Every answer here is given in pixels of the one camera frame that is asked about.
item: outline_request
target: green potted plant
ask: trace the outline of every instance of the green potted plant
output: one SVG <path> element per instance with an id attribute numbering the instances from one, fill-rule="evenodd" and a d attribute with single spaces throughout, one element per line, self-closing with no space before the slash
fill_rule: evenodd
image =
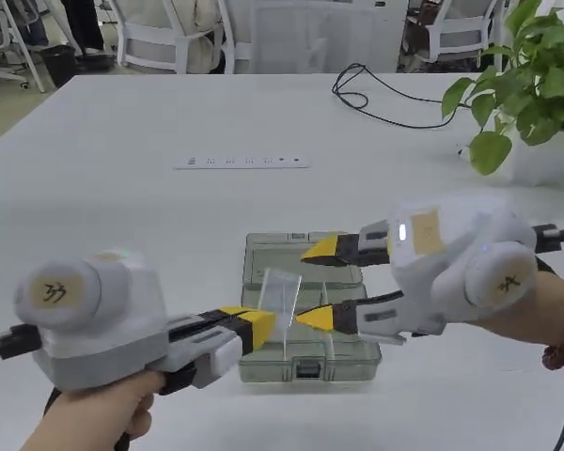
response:
<path id="1" fill-rule="evenodd" d="M 479 125 L 470 162 L 482 175 L 518 184 L 564 179 L 564 23 L 555 10 L 537 16 L 541 0 L 523 0 L 506 19 L 511 47 L 494 46 L 509 62 L 461 78 L 443 97 L 443 116 L 467 103 Z"/>

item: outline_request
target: handwritten label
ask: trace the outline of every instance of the handwritten label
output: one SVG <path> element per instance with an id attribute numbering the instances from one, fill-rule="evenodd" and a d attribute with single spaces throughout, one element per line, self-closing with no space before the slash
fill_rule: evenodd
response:
<path id="1" fill-rule="evenodd" d="M 40 276 L 31 282 L 30 296 L 35 308 L 74 307 L 84 299 L 84 278 Z"/>
<path id="2" fill-rule="evenodd" d="M 438 210 L 412 216 L 412 241 L 414 251 L 419 256 L 445 251 L 445 243 L 441 239 Z"/>
<path id="3" fill-rule="evenodd" d="M 499 307 L 514 296 L 514 292 L 531 277 L 530 263 L 516 260 L 505 263 L 507 270 L 498 275 L 490 285 L 488 302 L 493 307 Z"/>

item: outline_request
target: gray floor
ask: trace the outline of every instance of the gray floor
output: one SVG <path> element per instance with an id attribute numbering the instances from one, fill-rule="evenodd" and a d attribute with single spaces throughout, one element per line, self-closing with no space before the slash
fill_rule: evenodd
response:
<path id="1" fill-rule="evenodd" d="M 64 36 L 52 17 L 44 18 L 44 23 L 46 25 L 51 45 L 64 42 Z M 109 48 L 111 45 L 117 44 L 117 31 L 112 24 L 104 24 L 102 26 L 102 34 L 104 35 Z M 0 136 L 10 130 L 14 124 L 23 117 L 27 116 L 34 108 L 48 99 L 48 97 L 55 92 L 45 68 L 42 65 L 39 65 L 38 70 L 48 90 L 45 94 L 41 94 L 33 83 L 31 89 L 22 90 L 17 82 L 0 80 Z M 117 68 L 111 73 L 121 74 L 137 72 Z M 28 77 L 29 82 L 33 82 L 33 77 L 30 73 L 24 72 L 23 75 Z"/>

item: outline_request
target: white tabletop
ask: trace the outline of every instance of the white tabletop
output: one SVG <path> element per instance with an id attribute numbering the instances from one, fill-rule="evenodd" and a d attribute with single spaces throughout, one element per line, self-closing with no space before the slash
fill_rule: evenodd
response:
<path id="1" fill-rule="evenodd" d="M 454 75 L 387 75 L 440 98 Z M 78 77 L 0 139 L 0 331 L 15 323 L 18 277 L 42 260 L 112 246 L 159 269 L 172 314 L 240 298 L 250 232 L 346 229 L 384 218 L 406 196 L 482 188 L 457 157 L 469 114 L 442 131 L 386 126 L 330 94 L 334 77 Z M 439 106 L 368 82 L 371 111 L 436 123 Z M 309 158 L 299 170 L 174 171 L 186 157 Z M 564 226 L 564 190 L 513 189 L 538 221 Z M 564 275 L 564 252 L 548 261 Z M 366 272 L 368 291 L 395 288 Z M 252 389 L 235 370 L 203 391 L 160 399 L 138 450 L 548 450 L 564 416 L 564 370 L 542 348 L 468 326 L 384 347 L 377 379 L 358 387 Z M 17 449 L 49 383 L 28 357 L 0 362 L 0 449 Z"/>

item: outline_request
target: transparent plastic box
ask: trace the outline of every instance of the transparent plastic box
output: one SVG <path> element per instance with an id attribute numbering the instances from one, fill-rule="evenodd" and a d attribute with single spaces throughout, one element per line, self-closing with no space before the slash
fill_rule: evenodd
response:
<path id="1" fill-rule="evenodd" d="M 246 241 L 241 305 L 257 308 L 269 268 L 302 276 L 295 314 L 325 303 L 367 296 L 359 268 L 307 265 L 301 255 L 332 232 L 250 234 Z M 325 334 L 293 322 L 260 350 L 244 356 L 244 382 L 370 381 L 382 361 L 380 348 L 357 336 Z"/>

